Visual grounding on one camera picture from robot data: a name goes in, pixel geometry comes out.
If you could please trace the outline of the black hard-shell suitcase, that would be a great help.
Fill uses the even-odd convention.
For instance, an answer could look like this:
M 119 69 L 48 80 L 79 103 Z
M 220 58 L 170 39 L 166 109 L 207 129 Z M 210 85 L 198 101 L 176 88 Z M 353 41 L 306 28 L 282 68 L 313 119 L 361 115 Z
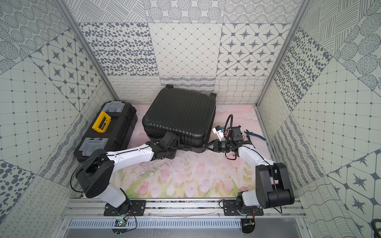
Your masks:
M 157 141 L 170 131 L 180 141 L 179 149 L 206 150 L 216 113 L 216 94 L 201 93 L 167 84 L 142 118 L 147 136 Z

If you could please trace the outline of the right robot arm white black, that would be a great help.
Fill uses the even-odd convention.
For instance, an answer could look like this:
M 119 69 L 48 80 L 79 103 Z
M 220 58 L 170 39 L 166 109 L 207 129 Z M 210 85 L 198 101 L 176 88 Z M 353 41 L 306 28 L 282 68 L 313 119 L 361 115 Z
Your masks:
M 204 146 L 207 150 L 228 154 L 243 159 L 254 170 L 255 188 L 241 191 L 236 197 L 240 214 L 257 214 L 262 209 L 274 208 L 283 213 L 283 207 L 295 202 L 288 169 L 284 163 L 275 163 L 265 158 L 246 140 L 234 141 L 218 139 Z

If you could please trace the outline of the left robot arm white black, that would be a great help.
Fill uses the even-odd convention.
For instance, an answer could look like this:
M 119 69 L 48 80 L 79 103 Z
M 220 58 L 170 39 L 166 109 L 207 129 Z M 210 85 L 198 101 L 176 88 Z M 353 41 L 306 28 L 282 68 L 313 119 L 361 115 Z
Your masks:
M 97 197 L 106 203 L 104 216 L 133 214 L 133 202 L 127 194 L 113 185 L 113 173 L 126 167 L 159 159 L 174 159 L 180 139 L 167 132 L 157 142 L 149 141 L 136 148 L 105 152 L 97 149 L 89 159 L 82 162 L 72 174 L 87 198 Z

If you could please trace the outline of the floral pink table mat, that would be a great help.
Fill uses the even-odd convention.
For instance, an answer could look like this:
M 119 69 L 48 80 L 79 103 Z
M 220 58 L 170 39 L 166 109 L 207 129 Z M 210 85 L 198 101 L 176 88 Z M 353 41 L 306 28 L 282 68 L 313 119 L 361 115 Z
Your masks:
M 128 149 L 149 141 L 142 119 L 150 105 L 133 105 L 138 122 Z M 233 126 L 241 126 L 263 137 L 252 105 L 217 105 L 213 126 L 223 126 L 232 114 Z M 110 183 L 130 198 L 222 198 L 255 189 L 255 169 L 242 158 L 228 160 L 224 153 L 177 151 L 173 160 L 139 163 L 111 175 Z

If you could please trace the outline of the blue handled pliers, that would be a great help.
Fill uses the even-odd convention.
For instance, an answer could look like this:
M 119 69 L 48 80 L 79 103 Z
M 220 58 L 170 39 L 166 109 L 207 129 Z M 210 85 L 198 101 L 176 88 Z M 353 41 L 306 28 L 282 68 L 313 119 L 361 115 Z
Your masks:
M 263 141 L 266 141 L 266 139 L 265 139 L 263 136 L 261 136 L 261 135 L 259 135 L 259 134 L 256 134 L 256 133 L 254 133 L 254 132 L 250 132 L 250 131 L 248 131 L 248 130 L 245 130 L 244 133 L 246 134 L 246 137 L 247 137 L 247 139 L 248 139 L 249 141 L 251 140 L 251 139 L 250 139 L 250 136 L 257 137 L 257 138 L 259 138 L 259 139 L 261 139 L 261 140 L 263 140 Z

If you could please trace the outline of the aluminium mounting rail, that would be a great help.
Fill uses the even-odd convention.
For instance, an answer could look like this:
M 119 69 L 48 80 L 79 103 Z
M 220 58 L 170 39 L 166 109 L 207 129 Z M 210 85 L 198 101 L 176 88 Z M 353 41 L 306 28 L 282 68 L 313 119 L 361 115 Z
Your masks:
M 145 198 L 146 204 L 133 208 L 136 218 L 222 218 L 225 216 L 220 198 Z M 70 199 L 61 218 L 101 219 L 104 218 L 106 203 L 100 199 Z M 301 202 L 282 207 L 282 213 L 274 208 L 263 210 L 259 218 L 306 218 Z

